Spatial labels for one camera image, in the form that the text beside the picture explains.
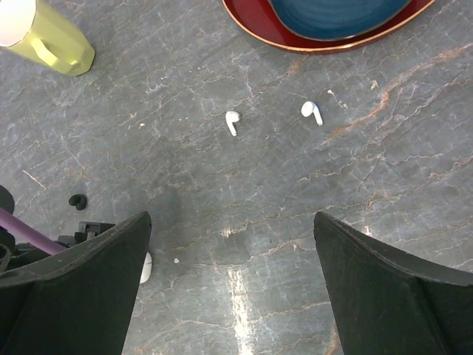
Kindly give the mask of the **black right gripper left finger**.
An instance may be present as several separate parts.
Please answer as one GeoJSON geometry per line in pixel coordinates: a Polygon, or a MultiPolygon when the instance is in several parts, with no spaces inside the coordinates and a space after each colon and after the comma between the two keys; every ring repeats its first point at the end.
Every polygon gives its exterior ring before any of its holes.
{"type": "Polygon", "coordinates": [[[140,212],[1,273],[1,353],[121,354],[151,232],[140,212]]]}

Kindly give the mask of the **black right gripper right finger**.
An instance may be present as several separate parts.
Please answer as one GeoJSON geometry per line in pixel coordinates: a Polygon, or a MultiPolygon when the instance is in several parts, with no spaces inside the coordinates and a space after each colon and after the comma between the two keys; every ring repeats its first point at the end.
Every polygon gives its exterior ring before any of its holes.
{"type": "Polygon", "coordinates": [[[471,354],[472,274],[317,212],[316,251],[345,354],[471,354]]]}

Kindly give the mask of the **white earbud charging case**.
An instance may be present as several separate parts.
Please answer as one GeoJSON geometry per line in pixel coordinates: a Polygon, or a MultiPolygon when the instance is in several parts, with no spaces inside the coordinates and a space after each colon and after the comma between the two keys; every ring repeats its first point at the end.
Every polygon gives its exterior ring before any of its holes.
{"type": "Polygon", "coordinates": [[[143,268],[140,276],[140,284],[146,283],[152,273],[152,256],[149,252],[146,253],[146,257],[143,263],[143,268]]]}

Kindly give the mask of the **small black rubber piece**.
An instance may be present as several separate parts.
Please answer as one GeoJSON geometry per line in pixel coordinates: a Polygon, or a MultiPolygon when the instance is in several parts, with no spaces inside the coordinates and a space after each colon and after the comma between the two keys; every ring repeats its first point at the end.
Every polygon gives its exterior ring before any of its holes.
{"type": "Polygon", "coordinates": [[[75,207],[77,211],[82,211],[87,207],[86,195],[76,194],[69,198],[68,204],[75,207]]]}

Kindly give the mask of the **yellow-green ceramic mug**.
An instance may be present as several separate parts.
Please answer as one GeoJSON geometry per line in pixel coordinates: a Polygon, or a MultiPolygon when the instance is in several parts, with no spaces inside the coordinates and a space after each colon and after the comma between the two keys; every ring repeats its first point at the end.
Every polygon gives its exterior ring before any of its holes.
{"type": "Polygon", "coordinates": [[[1,47],[56,72],[88,72],[95,50],[84,34],[44,1],[1,2],[1,47]]]}

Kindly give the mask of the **white earbud right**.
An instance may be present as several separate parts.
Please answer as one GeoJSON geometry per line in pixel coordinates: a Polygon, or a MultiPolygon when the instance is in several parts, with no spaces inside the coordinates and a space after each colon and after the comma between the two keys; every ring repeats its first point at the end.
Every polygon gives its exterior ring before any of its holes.
{"type": "Polygon", "coordinates": [[[312,115],[315,118],[318,126],[322,126],[324,124],[319,107],[312,101],[304,102],[301,107],[301,114],[306,118],[312,115]]]}

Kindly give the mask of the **white earbud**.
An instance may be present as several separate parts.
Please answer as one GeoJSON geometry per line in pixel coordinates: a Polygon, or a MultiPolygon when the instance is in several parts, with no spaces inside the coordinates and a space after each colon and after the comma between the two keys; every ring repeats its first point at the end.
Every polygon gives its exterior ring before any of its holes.
{"type": "Polygon", "coordinates": [[[306,118],[312,115],[315,118],[318,126],[322,126],[324,124],[319,107],[312,101],[304,102],[301,107],[301,114],[306,118]]]}
{"type": "Polygon", "coordinates": [[[236,124],[240,121],[240,114],[236,111],[227,111],[225,114],[225,122],[232,136],[238,135],[236,124]]]}

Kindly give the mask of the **white earbud left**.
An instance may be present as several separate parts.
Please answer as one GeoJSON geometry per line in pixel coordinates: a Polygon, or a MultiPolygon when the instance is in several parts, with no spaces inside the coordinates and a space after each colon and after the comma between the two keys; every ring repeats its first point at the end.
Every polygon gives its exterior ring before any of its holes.
{"type": "Polygon", "coordinates": [[[225,114],[225,122],[232,136],[238,135],[236,124],[240,121],[240,114],[236,111],[227,111],[225,114]]]}

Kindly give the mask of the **blue leaf-shaped dish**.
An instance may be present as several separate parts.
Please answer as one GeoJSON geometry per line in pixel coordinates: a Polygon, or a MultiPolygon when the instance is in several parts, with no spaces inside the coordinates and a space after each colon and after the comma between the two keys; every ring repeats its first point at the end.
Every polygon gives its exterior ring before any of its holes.
{"type": "Polygon", "coordinates": [[[317,41],[352,38],[398,15],[407,0],[275,0],[278,20],[292,33],[317,41]]]}

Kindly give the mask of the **red round tray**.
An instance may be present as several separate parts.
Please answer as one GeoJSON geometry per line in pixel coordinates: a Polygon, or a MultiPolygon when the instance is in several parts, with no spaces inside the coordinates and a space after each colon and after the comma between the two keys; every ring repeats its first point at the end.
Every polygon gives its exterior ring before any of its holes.
{"type": "Polygon", "coordinates": [[[226,0],[229,16],[252,37],[304,54],[345,52],[401,28],[432,1],[226,0]]]}

